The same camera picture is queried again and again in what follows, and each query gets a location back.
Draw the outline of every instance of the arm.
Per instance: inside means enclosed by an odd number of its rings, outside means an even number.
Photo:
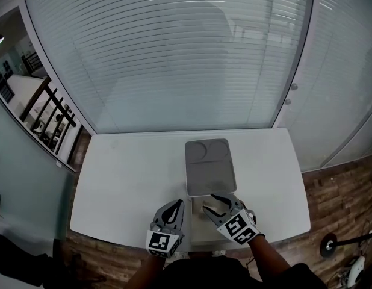
[[[249,241],[259,275],[265,282],[288,270],[290,265],[277,253],[272,245],[262,235],[257,235]]]
[[[150,288],[158,275],[162,272],[165,258],[149,256],[139,270],[128,281],[125,289]]]

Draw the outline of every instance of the floor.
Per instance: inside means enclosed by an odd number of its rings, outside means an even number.
[[[90,135],[80,135],[71,165],[80,174]],[[331,259],[319,253],[320,241],[328,232],[339,240],[367,234],[372,229],[372,157],[331,169],[303,174],[311,217],[308,233],[273,243],[279,253],[290,263],[306,263],[329,288],[337,285],[337,273],[353,256],[364,253],[366,266],[372,263],[372,240],[361,247],[352,244],[339,247]],[[123,288],[129,278],[147,258],[144,249],[120,246],[86,237],[68,230],[67,240],[61,243],[61,253],[66,264],[75,253],[81,254],[87,277],[103,275],[106,281],[93,284],[93,288]],[[246,266],[250,250],[232,250],[226,256],[237,258]],[[249,265],[250,275],[259,278],[255,262]]]

